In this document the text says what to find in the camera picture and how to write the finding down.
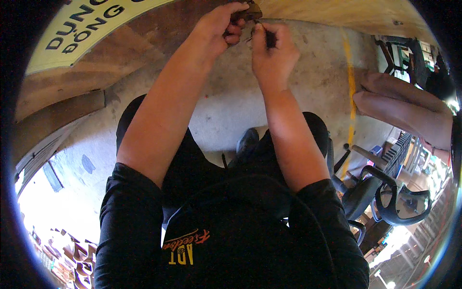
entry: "concrete floor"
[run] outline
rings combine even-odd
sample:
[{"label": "concrete floor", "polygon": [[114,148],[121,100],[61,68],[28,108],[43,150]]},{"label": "concrete floor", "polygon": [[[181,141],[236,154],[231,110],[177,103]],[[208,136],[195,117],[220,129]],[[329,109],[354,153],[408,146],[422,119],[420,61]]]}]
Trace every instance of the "concrete floor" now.
[{"label": "concrete floor", "polygon": [[[351,109],[341,31],[337,27],[309,22],[283,22],[291,28],[301,52],[290,78],[292,91],[302,110],[314,112],[324,120],[334,142],[335,160],[338,160],[343,155],[342,146],[348,140]],[[377,46],[371,36],[350,29],[345,32],[351,45],[356,76],[366,69],[377,71],[378,63],[383,60],[377,57]],[[247,35],[244,34],[243,38],[249,35],[249,29],[245,33]],[[80,217],[88,222],[99,225],[106,180],[116,161],[115,136],[119,118],[130,101],[149,90],[161,68],[159,65],[145,66],[107,89],[107,107],[78,127],[63,143],[62,150],[51,159],[65,187],[57,194],[67,195],[64,198],[66,204],[62,206],[72,204],[72,210],[78,216],[79,209],[85,208],[82,209],[85,215]],[[267,124],[263,98],[251,70],[248,44],[240,43],[228,49],[217,60],[202,94],[189,128],[207,158],[222,166],[221,153],[225,151],[230,160],[236,142],[247,128],[260,127],[262,136]],[[388,124],[356,116],[353,143],[370,149],[382,145],[391,131],[392,126]],[[93,170],[88,170],[86,158],[93,164]],[[358,173],[365,163],[363,157],[352,153],[349,169]],[[98,226],[88,226],[88,230],[94,231],[89,232],[93,238],[99,236]]]}]

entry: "hand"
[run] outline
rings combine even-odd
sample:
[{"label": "hand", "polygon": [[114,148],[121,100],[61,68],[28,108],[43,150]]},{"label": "hand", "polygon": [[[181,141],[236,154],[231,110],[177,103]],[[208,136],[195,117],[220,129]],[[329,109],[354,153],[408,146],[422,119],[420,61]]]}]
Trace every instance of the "hand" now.
[{"label": "hand", "polygon": [[248,4],[240,2],[218,6],[202,16],[191,33],[191,37],[195,37],[197,41],[203,41],[205,52],[215,59],[226,51],[229,44],[237,44],[242,35],[242,28],[245,25],[244,19],[239,19],[235,23],[237,25],[234,25],[230,22],[231,14],[248,8]]},{"label": "hand", "polygon": [[[275,48],[267,49],[266,30],[275,33]],[[252,35],[252,70],[262,92],[288,89],[289,75],[299,57],[300,52],[292,41],[287,25],[258,23],[255,26]]]}]

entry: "forearm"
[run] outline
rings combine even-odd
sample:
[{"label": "forearm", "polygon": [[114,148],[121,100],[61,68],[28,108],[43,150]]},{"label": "forearm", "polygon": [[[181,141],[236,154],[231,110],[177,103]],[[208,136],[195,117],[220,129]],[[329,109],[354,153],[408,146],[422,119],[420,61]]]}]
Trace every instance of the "forearm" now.
[{"label": "forearm", "polygon": [[262,91],[278,164],[289,188],[297,192],[329,178],[326,161],[292,92]]},{"label": "forearm", "polygon": [[118,162],[144,174],[159,187],[213,64],[207,50],[201,47],[203,42],[197,41],[193,33],[171,57],[146,95],[117,154]]}]

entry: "black t-shirt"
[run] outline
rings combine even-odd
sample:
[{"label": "black t-shirt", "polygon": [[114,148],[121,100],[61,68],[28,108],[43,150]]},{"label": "black t-shirt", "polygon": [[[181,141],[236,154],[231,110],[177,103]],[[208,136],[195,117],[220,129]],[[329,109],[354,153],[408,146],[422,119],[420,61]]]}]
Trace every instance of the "black t-shirt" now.
[{"label": "black t-shirt", "polygon": [[[289,228],[280,221],[289,213]],[[161,191],[117,163],[101,207],[95,288],[368,288],[330,180],[296,195],[261,175],[197,192],[160,244]]]}]

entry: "wooden panel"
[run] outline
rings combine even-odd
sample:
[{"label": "wooden panel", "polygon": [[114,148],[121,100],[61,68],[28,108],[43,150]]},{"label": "wooden panel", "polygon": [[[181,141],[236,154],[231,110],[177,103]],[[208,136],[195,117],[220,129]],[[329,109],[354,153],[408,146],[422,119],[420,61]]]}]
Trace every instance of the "wooden panel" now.
[{"label": "wooden panel", "polygon": [[13,164],[18,164],[20,159],[47,136],[103,107],[104,92],[99,90],[60,101],[26,117],[13,130]]},{"label": "wooden panel", "polygon": [[[50,104],[104,89],[138,68],[162,67],[199,18],[227,0],[182,0],[152,9],[119,27],[74,67],[26,76],[16,121]],[[266,18],[295,19],[345,26],[369,34],[417,37],[435,43],[428,27],[407,0],[257,0]],[[398,20],[403,25],[394,25]]]},{"label": "wooden panel", "polygon": [[344,26],[363,33],[436,41],[408,0],[256,0],[266,18]]}]

